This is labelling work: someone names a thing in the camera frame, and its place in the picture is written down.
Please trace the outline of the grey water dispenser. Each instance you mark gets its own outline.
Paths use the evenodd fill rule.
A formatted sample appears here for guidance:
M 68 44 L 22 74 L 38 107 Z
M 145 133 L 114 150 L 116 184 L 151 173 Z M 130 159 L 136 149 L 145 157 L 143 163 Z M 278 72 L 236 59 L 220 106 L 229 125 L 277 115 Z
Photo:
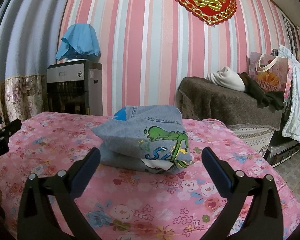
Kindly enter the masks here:
M 75 60 L 50 65 L 46 88 L 51 112 L 103 115 L 100 63 Z

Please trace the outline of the white quilted cloth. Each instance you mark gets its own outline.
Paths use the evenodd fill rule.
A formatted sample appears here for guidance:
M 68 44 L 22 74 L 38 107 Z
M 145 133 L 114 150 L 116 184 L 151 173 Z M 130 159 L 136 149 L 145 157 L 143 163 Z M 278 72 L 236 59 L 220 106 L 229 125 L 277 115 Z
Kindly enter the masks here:
M 291 109 L 289 118 L 282 129 L 282 135 L 300 144 L 300 63 L 283 45 L 279 45 L 279 57 L 286 57 L 292 63 Z

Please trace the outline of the brown blanket covered furniture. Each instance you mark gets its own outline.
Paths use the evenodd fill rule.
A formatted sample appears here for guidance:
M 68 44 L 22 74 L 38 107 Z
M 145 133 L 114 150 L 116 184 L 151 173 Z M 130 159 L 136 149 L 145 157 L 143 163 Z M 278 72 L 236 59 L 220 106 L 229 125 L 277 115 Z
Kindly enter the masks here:
M 282 111 L 262 106 L 247 93 L 209 83 L 200 77 L 185 77 L 178 87 L 179 110 L 186 119 L 217 119 L 228 127 L 267 127 L 278 131 Z

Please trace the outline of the white folded garment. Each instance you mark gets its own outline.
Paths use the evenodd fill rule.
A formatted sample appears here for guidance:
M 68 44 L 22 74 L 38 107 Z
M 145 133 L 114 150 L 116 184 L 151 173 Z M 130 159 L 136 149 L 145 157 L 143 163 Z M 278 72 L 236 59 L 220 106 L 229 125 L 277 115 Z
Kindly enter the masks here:
M 245 84 L 238 73 L 234 72 L 230 67 L 225 66 L 217 72 L 207 75 L 206 79 L 224 88 L 245 92 Z

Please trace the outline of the light blue cloth cover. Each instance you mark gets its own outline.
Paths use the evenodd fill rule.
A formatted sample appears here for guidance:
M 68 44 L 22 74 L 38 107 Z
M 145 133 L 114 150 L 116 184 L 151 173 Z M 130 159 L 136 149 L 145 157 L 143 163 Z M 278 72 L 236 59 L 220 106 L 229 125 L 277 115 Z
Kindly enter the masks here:
M 71 25 L 61 38 L 56 60 L 97 61 L 100 56 L 100 45 L 93 26 L 88 23 L 76 23 Z

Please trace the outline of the floral beige curtain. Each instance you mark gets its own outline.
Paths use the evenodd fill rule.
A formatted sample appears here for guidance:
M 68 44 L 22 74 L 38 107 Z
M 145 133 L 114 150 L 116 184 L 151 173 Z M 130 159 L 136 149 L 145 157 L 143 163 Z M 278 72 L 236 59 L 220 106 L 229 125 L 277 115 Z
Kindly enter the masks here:
M 2 127 L 15 119 L 25 121 L 48 110 L 46 76 L 15 76 L 0 82 Z

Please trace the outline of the pink floral gift bag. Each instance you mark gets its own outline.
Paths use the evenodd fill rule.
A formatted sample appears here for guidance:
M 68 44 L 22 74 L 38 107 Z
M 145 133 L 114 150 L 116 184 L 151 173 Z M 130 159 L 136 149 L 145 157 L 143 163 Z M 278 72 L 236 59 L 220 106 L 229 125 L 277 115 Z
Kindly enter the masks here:
M 251 51 L 248 75 L 266 92 L 283 92 L 283 103 L 287 104 L 292 85 L 292 62 L 289 58 Z

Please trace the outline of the blue denim jacket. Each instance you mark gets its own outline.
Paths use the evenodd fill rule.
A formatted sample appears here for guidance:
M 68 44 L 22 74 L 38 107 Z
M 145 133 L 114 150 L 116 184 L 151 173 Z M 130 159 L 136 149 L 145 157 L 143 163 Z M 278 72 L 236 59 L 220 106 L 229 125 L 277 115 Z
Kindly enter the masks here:
M 126 106 L 92 131 L 102 140 L 103 165 L 158 174 L 192 164 L 182 114 L 172 105 Z

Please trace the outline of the black garment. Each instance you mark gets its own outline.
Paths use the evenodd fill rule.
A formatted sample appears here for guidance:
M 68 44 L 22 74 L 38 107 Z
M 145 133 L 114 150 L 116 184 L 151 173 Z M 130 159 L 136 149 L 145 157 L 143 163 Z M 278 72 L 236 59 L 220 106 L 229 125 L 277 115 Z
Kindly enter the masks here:
M 272 105 L 277 111 L 284 109 L 284 92 L 264 91 L 257 82 L 245 72 L 239 73 L 239 77 L 244 83 L 245 92 L 254 98 L 261 108 Z

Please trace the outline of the pink floral bed quilt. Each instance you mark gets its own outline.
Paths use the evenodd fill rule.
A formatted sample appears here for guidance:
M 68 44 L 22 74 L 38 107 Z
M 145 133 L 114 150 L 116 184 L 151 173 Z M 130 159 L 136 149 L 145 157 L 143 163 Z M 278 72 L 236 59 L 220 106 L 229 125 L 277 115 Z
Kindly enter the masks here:
M 53 176 L 101 144 L 92 129 L 105 116 L 44 112 L 23 122 L 0 157 L 2 207 L 17 233 L 18 208 L 29 174 Z M 193 164 L 175 174 L 151 174 L 101 165 L 83 195 L 80 211 L 102 239 L 200 239 L 226 204 L 202 165 L 210 147 L 234 170 L 274 177 L 283 212 L 283 235 L 300 223 L 300 203 L 279 174 L 233 131 L 215 119 L 185 119 Z

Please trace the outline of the patterned white bed sheet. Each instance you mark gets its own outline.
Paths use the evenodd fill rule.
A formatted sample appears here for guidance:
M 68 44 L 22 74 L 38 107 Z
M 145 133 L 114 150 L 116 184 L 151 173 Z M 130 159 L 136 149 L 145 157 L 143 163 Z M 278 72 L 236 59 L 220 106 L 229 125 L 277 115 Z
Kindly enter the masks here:
M 264 157 L 275 132 L 267 126 L 258 126 L 253 124 L 231 125 L 228 126 L 228 129 L 232 130 L 237 137 L 242 139 L 261 157 Z

